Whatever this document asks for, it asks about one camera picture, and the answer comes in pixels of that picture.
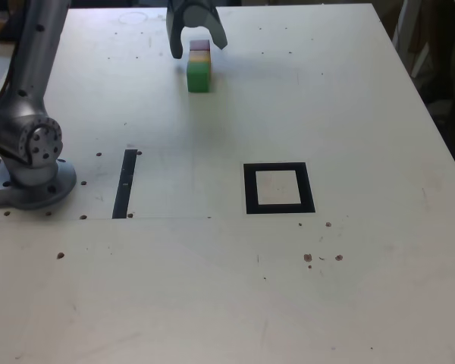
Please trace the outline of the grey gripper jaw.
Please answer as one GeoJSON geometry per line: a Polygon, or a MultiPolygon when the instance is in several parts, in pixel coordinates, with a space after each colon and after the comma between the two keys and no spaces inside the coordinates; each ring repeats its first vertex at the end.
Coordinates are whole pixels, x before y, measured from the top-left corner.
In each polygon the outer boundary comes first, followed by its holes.
{"type": "Polygon", "coordinates": [[[183,55],[183,46],[181,42],[181,33],[184,28],[184,10],[187,2],[184,0],[168,0],[166,12],[166,26],[168,41],[172,57],[181,59],[183,55]]]}
{"type": "Polygon", "coordinates": [[[224,27],[212,1],[187,1],[182,18],[185,27],[206,28],[219,49],[228,45],[224,27]]]}

